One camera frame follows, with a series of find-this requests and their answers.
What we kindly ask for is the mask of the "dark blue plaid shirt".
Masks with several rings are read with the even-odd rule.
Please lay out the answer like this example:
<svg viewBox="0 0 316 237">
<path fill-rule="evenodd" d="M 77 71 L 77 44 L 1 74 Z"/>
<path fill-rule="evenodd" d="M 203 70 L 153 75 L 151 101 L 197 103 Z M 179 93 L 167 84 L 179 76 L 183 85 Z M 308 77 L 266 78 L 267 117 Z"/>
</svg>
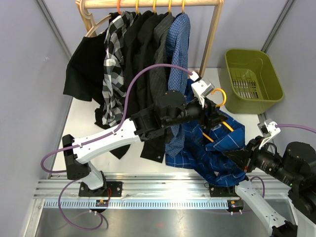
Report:
<svg viewBox="0 0 316 237">
<path fill-rule="evenodd" d="M 245 172 L 224 155 L 226 151 L 245 147 L 245 126 L 225 114 L 225 125 L 211 130 L 203 129 L 197 121 L 179 126 L 179 135 L 183 137 L 182 150 L 174 139 L 165 146 L 165 164 L 171 167 L 193 169 L 206 182 L 214 186 L 230 187 L 245 179 Z"/>
</svg>

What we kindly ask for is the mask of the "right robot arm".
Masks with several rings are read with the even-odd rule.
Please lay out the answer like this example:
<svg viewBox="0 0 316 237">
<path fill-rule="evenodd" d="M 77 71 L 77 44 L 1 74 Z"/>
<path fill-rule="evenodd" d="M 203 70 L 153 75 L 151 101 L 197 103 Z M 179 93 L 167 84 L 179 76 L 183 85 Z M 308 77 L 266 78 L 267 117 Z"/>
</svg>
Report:
<svg viewBox="0 0 316 237">
<path fill-rule="evenodd" d="M 242 198 L 272 237 L 314 237 L 316 235 L 316 151 L 306 143 L 291 142 L 282 156 L 259 146 L 262 137 L 252 139 L 244 148 L 226 151 L 240 170 L 250 173 L 258 168 L 287 185 L 288 197 L 297 211 L 297 224 L 278 214 L 254 189 L 251 181 L 230 179 L 224 183 L 228 195 Z"/>
</svg>

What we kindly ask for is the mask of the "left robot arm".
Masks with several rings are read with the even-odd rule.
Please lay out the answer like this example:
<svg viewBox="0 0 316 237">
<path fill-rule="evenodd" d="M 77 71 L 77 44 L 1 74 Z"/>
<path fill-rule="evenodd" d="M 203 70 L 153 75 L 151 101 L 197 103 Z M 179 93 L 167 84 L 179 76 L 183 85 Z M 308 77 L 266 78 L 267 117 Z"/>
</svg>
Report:
<svg viewBox="0 0 316 237">
<path fill-rule="evenodd" d="M 91 163 L 103 153 L 133 143 L 163 137 L 171 140 L 171 127 L 196 121 L 204 128 L 211 129 L 227 120 L 227 116 L 216 108 L 213 101 L 205 98 L 186 102 L 178 91 L 167 91 L 155 103 L 143 109 L 115 127 L 100 133 L 74 138 L 63 136 L 62 145 L 66 173 L 69 180 L 80 180 L 80 197 L 120 197 L 119 182 L 107 182 L 104 173 Z"/>
</svg>

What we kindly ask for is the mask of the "light blue checked shirt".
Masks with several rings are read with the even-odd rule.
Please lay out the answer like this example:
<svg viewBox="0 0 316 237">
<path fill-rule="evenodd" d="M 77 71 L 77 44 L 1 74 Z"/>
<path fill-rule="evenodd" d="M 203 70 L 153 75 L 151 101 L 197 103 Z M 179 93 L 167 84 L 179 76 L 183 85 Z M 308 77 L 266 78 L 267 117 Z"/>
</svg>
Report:
<svg viewBox="0 0 316 237">
<path fill-rule="evenodd" d="M 172 57 L 171 64 L 188 68 L 188 49 L 191 24 L 187 14 L 179 14 L 172 23 L 166 38 L 166 53 Z M 188 74 L 176 68 L 170 69 L 168 89 L 185 93 Z M 184 147 L 185 134 L 182 125 L 171 128 L 173 138 L 165 145 L 165 153 L 175 157 Z"/>
</svg>

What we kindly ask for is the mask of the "yellow hanger of blue shirt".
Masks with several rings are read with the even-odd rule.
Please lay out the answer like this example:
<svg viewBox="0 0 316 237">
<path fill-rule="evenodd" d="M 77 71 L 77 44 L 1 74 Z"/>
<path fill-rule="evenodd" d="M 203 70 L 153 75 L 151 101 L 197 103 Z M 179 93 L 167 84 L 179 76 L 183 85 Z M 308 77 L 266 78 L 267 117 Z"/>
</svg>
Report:
<svg viewBox="0 0 316 237">
<path fill-rule="evenodd" d="M 216 89 L 214 89 L 214 90 L 211 92 L 211 95 L 213 95 L 216 91 L 220 91 L 220 92 L 222 93 L 222 96 L 223 96 L 223 102 L 222 102 L 221 104 L 215 105 L 215 108 L 219 108 L 219 107 L 225 105 L 225 103 L 226 103 L 226 101 L 227 101 L 227 95 L 226 95 L 225 91 L 224 91 L 223 89 L 221 89 L 221 88 L 216 88 Z M 217 115 L 217 117 L 215 118 L 215 121 L 216 121 L 216 122 L 219 122 L 219 123 L 222 123 L 229 131 L 233 132 L 234 129 L 226 122 L 226 119 L 227 119 L 227 118 L 224 117 L 222 114 L 219 114 L 219 115 Z M 214 142 L 214 140 L 213 140 L 211 137 L 209 137 L 206 133 L 203 132 L 202 134 L 203 134 L 203 136 L 204 136 L 205 138 L 207 138 L 210 142 Z"/>
</svg>

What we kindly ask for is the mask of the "yellow hanger of checked shirt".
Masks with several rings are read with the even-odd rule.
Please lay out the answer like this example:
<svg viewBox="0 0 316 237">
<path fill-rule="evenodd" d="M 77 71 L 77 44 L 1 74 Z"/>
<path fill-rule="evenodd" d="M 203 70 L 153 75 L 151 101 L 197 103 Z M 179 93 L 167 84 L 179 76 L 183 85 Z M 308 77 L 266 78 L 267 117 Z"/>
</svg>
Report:
<svg viewBox="0 0 316 237">
<path fill-rule="evenodd" d="M 185 13 L 185 0 L 182 0 L 182 13 Z"/>
</svg>

